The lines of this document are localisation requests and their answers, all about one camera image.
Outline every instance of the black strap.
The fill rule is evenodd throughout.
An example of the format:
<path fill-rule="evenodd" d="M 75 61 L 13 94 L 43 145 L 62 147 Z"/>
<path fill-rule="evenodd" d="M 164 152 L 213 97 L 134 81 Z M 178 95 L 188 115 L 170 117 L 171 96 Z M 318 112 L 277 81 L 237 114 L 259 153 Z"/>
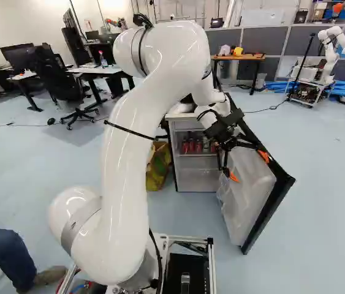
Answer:
<path fill-rule="evenodd" d="M 141 70 L 145 76 L 147 76 L 148 74 L 145 72 L 145 69 L 143 68 L 143 64 L 142 64 L 141 45 L 142 45 L 142 40 L 143 40 L 143 38 L 144 38 L 144 36 L 148 30 L 149 30 L 149 28 L 145 27 L 145 30 L 144 30 L 143 34 L 141 35 L 141 38 L 140 38 L 140 43 L 138 44 L 138 56 L 140 58 L 140 67 L 141 67 Z"/>
<path fill-rule="evenodd" d="M 115 127 L 115 128 L 117 128 L 117 129 L 119 129 L 119 130 L 123 130 L 123 131 L 125 131 L 125 132 L 127 132 L 127 133 L 130 133 L 130 134 L 133 134 L 133 135 L 136 135 L 136 136 L 139 136 L 139 137 L 148 139 L 148 140 L 157 141 L 157 138 L 153 138 L 153 137 L 149 137 L 149 136 L 147 136 L 147 135 L 143 135 L 143 134 L 138 133 L 138 132 L 136 132 L 136 131 L 134 131 L 134 130 L 129 130 L 129 129 L 127 129 L 127 128 L 125 128 L 125 127 L 122 127 L 122 126 L 119 126 L 119 125 L 117 125 L 117 124 L 113 124 L 112 122 L 109 122 L 109 121 L 107 121 L 107 120 L 104 121 L 104 124 L 109 124 L 110 126 Z"/>

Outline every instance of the blue cable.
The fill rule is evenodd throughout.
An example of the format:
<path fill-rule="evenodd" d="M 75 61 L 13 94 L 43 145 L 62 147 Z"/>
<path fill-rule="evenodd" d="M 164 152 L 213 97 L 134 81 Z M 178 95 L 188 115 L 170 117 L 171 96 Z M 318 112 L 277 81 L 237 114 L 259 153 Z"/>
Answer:
<path fill-rule="evenodd" d="M 71 294 L 74 294 L 75 292 L 77 292 L 78 290 L 80 290 L 81 288 L 85 288 L 85 284 L 84 285 L 78 285 L 76 286 L 72 291 L 70 291 Z"/>

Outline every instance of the water bottle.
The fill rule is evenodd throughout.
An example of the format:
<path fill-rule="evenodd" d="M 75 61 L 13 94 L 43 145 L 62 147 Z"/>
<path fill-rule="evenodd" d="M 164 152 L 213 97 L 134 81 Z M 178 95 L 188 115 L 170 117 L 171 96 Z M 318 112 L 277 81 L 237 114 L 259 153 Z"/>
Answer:
<path fill-rule="evenodd" d="M 103 51 L 99 51 L 100 54 L 100 65 L 102 68 L 108 67 L 108 62 L 103 57 Z"/>

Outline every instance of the desk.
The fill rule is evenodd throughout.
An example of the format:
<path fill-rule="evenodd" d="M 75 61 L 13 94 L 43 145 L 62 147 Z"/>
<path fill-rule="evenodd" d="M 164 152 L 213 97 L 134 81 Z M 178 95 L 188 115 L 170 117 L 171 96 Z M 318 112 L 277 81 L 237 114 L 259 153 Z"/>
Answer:
<path fill-rule="evenodd" d="M 66 68 L 73 67 L 73 64 L 65 64 Z M 0 71 L 2 70 L 13 70 L 12 66 L 5 66 L 0 67 Z M 29 93 L 29 91 L 26 89 L 25 84 L 23 83 L 27 78 L 35 78 L 37 77 L 37 73 L 31 72 L 30 70 L 26 70 L 23 75 L 15 75 L 14 77 L 7 78 L 8 81 L 12 81 L 19 87 L 22 94 L 27 98 L 29 104 L 31 104 L 30 107 L 28 107 L 28 110 L 33 110 L 37 112 L 42 112 L 43 110 L 39 108 L 35 101 L 32 99 L 33 95 Z M 57 101 L 54 100 L 53 96 L 51 96 L 53 102 L 57 104 Z"/>
<path fill-rule="evenodd" d="M 19 89 L 24 94 L 29 104 L 31 104 L 30 107 L 27 107 L 28 110 L 42 112 L 43 110 L 37 107 L 36 103 L 32 99 L 33 95 L 29 93 L 29 91 L 26 89 L 26 86 L 24 84 L 24 81 L 27 78 L 33 78 L 33 77 L 37 77 L 37 73 L 27 70 L 23 75 L 15 75 L 14 77 L 10 77 L 7 80 L 12 81 L 18 85 Z"/>
<path fill-rule="evenodd" d="M 87 106 L 85 109 L 91 109 L 93 107 L 96 107 L 98 105 L 102 105 L 104 102 L 107 101 L 107 99 L 101 99 L 99 91 L 97 90 L 96 85 L 94 84 L 94 79 L 97 77 L 110 77 L 112 75 L 117 75 L 119 78 L 127 78 L 127 81 L 129 82 L 130 89 L 134 88 L 134 81 L 132 76 L 124 73 L 118 66 L 109 66 L 102 68 L 101 66 L 95 67 L 95 68 L 89 68 L 89 67 L 77 67 L 74 69 L 70 69 L 67 72 L 70 72 L 72 74 L 83 74 L 83 78 L 88 81 L 89 86 L 92 89 L 93 96 L 96 100 L 95 103 Z"/>
<path fill-rule="evenodd" d="M 257 76 L 258 76 L 258 71 L 259 71 L 259 66 L 262 61 L 265 60 L 265 54 L 242 54 L 238 56 L 234 55 L 228 55 L 228 56 L 216 56 L 213 55 L 211 58 L 214 60 L 214 74 L 217 75 L 217 66 L 220 61 L 239 61 L 239 60 L 244 60 L 244 61 L 254 61 L 256 62 L 256 71 L 254 73 L 254 79 L 252 80 L 252 86 L 250 90 L 250 95 L 254 94 L 255 88 L 256 88 L 256 83 L 257 83 Z"/>

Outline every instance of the red can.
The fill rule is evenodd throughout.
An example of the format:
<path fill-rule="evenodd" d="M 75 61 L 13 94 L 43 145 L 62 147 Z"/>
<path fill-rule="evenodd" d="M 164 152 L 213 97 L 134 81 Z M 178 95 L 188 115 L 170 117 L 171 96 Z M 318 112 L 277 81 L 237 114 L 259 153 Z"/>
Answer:
<path fill-rule="evenodd" d="M 210 143 L 210 152 L 211 153 L 216 153 L 216 142 L 215 141 L 212 141 Z"/>
<path fill-rule="evenodd" d="M 194 153 L 195 152 L 195 143 L 194 139 L 189 139 L 189 152 Z"/>
<path fill-rule="evenodd" d="M 182 154 L 187 154 L 189 152 L 189 142 L 187 142 L 187 140 L 182 141 L 181 152 Z"/>
<path fill-rule="evenodd" d="M 197 140 L 195 143 L 195 152 L 202 153 L 202 142 L 200 140 Z"/>

